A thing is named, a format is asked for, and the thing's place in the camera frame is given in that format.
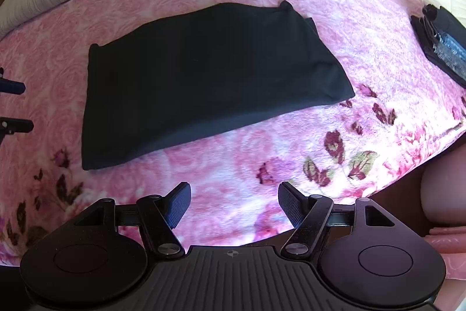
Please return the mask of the black t-shirt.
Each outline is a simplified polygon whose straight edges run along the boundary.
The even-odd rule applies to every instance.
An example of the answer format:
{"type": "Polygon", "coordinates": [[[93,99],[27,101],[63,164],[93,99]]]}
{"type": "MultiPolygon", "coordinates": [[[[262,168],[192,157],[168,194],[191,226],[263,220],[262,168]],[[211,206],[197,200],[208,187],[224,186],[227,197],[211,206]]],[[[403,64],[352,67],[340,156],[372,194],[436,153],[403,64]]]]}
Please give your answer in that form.
{"type": "Polygon", "coordinates": [[[89,47],[86,171],[355,95],[292,4],[220,3],[89,47]]]}

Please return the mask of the pink rose blanket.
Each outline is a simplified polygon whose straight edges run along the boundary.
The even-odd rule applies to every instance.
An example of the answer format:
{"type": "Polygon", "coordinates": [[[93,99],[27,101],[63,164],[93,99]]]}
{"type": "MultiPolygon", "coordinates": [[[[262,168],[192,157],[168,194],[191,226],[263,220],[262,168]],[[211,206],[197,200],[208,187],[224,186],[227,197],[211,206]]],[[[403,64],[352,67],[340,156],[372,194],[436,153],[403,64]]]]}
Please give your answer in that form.
{"type": "Polygon", "coordinates": [[[1,263],[101,198],[190,184],[183,246],[290,228],[281,182],[342,204],[465,130],[465,90],[425,57],[419,0],[71,0],[1,41],[1,263]]]}

